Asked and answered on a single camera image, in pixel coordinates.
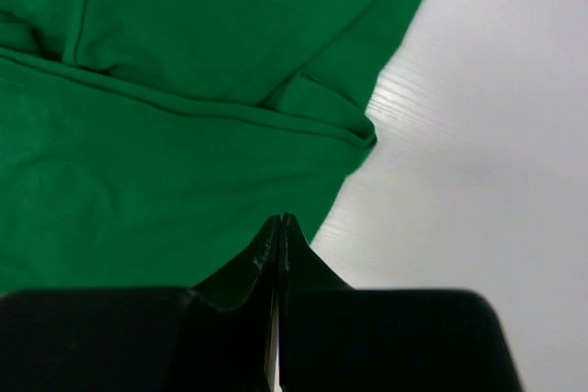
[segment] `folded fabric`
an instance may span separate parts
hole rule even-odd
[[[0,0],[0,292],[189,286],[309,240],[421,0]]]

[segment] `white surface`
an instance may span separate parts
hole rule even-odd
[[[588,390],[587,33],[588,0],[425,0],[313,243],[355,286],[485,295],[534,392]]]

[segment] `white tabletop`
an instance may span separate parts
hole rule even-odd
[[[588,0],[425,0],[379,144],[313,248],[358,287],[466,287],[526,390],[588,390]]]

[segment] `green cloth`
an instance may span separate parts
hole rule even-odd
[[[309,238],[421,0],[0,0],[0,292],[189,286]]]

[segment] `green garment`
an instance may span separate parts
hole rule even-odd
[[[421,0],[0,0],[0,292],[189,286],[309,240]]]

